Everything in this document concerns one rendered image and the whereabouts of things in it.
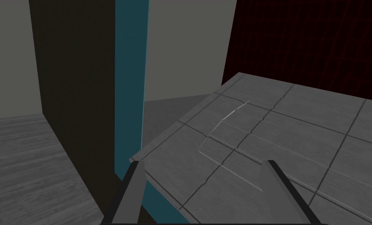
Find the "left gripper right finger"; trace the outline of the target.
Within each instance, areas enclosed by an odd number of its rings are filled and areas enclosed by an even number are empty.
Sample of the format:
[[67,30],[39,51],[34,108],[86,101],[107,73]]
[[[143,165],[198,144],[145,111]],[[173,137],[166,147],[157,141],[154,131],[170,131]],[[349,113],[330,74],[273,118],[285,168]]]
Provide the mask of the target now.
[[321,224],[274,160],[264,160],[260,188],[275,224]]

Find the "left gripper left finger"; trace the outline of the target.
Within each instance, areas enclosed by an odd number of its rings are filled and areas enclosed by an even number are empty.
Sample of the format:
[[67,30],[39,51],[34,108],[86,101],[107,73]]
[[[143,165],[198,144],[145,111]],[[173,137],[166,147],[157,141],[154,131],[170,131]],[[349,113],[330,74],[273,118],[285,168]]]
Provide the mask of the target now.
[[120,183],[102,223],[137,223],[146,182],[145,163],[133,161]]

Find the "clear flat glass shape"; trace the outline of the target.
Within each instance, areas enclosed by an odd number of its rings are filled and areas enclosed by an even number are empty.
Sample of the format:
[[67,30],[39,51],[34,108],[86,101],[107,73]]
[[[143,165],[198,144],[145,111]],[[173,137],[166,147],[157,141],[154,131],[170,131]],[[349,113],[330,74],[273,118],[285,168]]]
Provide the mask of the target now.
[[[198,152],[217,164],[220,168],[230,172],[238,179],[246,182],[248,185],[252,186],[259,192],[262,192],[262,189],[260,189],[258,185],[254,184],[253,182],[249,181],[245,177],[237,174],[234,170],[232,170],[229,167],[229,164],[226,164],[226,161],[234,153],[245,156],[248,159],[255,160],[253,156],[250,156],[245,151],[239,149],[239,146],[251,134],[255,127],[259,125],[259,123],[269,112],[269,109],[253,105],[249,101],[242,103],[240,106],[232,109],[229,114],[220,119],[219,122],[214,126],[214,128],[209,131],[207,138],[198,148]],[[202,148],[208,139],[215,141],[227,148],[230,148],[231,152],[227,154],[223,159],[214,159],[213,157],[202,151]]]

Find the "teal cupboard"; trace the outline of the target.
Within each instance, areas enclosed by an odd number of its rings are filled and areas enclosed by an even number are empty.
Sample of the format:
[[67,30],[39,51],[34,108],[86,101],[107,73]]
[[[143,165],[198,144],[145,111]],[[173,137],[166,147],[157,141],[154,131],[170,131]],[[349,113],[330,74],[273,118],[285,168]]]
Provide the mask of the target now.
[[[123,180],[142,148],[150,0],[115,0],[114,171]],[[147,181],[137,223],[187,224]]]

